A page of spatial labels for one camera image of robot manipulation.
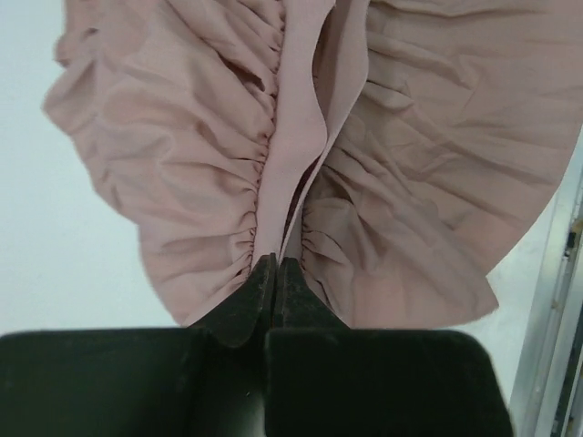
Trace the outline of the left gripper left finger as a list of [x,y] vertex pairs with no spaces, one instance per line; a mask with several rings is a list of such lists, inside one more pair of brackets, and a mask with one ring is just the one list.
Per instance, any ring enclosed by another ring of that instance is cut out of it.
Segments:
[[263,337],[277,261],[187,328],[1,339],[4,436],[262,436]]

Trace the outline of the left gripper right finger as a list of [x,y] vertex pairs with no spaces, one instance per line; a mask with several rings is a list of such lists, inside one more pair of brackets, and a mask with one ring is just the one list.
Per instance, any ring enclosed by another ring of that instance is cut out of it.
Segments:
[[493,365],[454,330],[352,330],[295,259],[276,279],[265,341],[270,436],[510,436]]

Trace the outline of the dusty pink skirt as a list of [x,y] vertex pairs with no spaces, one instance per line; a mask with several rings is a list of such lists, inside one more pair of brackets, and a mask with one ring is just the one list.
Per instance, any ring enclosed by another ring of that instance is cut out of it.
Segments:
[[356,328],[497,308],[582,125],[579,1],[67,1],[45,110],[191,324],[295,254]]

